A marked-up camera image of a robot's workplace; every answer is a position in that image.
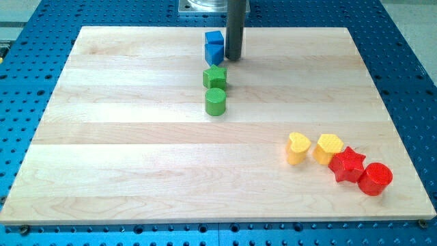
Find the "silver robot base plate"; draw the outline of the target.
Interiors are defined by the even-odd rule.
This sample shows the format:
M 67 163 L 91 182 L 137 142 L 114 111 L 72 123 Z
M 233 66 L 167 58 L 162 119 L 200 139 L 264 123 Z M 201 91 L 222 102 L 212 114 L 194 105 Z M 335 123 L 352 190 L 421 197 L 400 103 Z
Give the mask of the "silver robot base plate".
M 220 15 L 227 13 L 227 0 L 177 0 L 182 15 Z

